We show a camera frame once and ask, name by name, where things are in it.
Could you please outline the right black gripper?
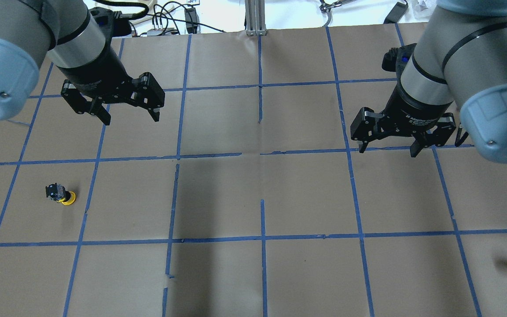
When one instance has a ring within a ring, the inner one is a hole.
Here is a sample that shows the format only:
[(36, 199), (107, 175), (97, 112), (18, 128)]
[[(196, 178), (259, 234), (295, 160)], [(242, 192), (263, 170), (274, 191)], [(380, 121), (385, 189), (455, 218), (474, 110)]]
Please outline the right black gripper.
[[(384, 109), (384, 114), (362, 107), (350, 125), (350, 138), (358, 143), (358, 152), (364, 153), (370, 142), (384, 139), (388, 132), (399, 136), (413, 136), (410, 156), (417, 155), (431, 146), (444, 146), (456, 130), (453, 113), (447, 112), (449, 104), (431, 105), (419, 102), (396, 85)], [(381, 120), (384, 118), (384, 129)]]

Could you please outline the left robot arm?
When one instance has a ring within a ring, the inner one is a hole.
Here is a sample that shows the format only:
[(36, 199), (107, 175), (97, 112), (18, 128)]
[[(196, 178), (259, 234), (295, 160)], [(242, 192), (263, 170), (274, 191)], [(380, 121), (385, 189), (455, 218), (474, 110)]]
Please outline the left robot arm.
[(76, 114), (109, 125), (105, 104), (126, 103), (159, 121), (164, 90), (149, 72), (129, 76), (111, 48), (112, 38), (130, 34), (131, 20), (145, 16), (149, 7), (110, 0), (101, 4), (141, 11), (88, 8), (82, 0), (0, 0), (0, 121), (22, 111), (45, 58), (64, 74), (60, 94)]

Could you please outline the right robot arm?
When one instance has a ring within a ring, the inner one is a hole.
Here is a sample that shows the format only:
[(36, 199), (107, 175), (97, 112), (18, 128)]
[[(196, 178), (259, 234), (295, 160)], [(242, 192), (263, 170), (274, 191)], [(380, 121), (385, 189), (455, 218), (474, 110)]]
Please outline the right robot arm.
[(380, 112), (362, 107), (350, 138), (364, 153), (390, 136), (414, 138), (411, 157), (465, 130), (486, 160), (507, 164), (507, 0), (439, 0), (416, 44), (391, 48), (397, 84)]

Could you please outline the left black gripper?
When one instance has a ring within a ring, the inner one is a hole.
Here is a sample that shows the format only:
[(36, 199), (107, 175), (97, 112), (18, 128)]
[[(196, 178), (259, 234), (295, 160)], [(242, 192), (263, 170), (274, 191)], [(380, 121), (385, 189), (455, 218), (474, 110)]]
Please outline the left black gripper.
[(103, 106), (102, 96), (121, 96), (121, 102), (147, 110), (155, 122), (160, 121), (160, 109), (165, 105), (165, 92), (150, 72), (138, 78), (130, 77), (119, 57), (106, 44), (95, 60), (74, 68), (58, 67), (64, 74), (61, 96), (76, 114), (96, 116), (105, 126), (110, 125), (111, 115)]

